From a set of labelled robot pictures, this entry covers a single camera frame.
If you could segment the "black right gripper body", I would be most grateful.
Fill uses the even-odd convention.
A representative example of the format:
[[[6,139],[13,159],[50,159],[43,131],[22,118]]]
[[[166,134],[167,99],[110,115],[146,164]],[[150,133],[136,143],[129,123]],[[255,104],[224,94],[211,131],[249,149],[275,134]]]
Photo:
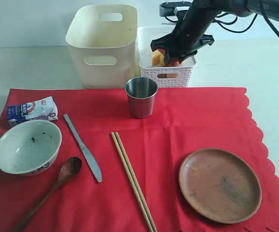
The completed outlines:
[[[213,36],[205,34],[213,20],[213,9],[189,9],[171,33],[151,41],[151,50],[164,49],[168,57],[192,56],[214,43]]]

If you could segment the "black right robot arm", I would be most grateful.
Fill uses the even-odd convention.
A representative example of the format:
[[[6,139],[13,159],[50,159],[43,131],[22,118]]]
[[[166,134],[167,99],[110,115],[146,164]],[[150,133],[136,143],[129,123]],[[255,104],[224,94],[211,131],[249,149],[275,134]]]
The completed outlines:
[[[220,12],[239,17],[262,15],[279,38],[279,0],[195,0],[170,34],[152,40],[151,50],[164,50],[165,64],[186,60],[213,44],[213,37],[205,32]]]

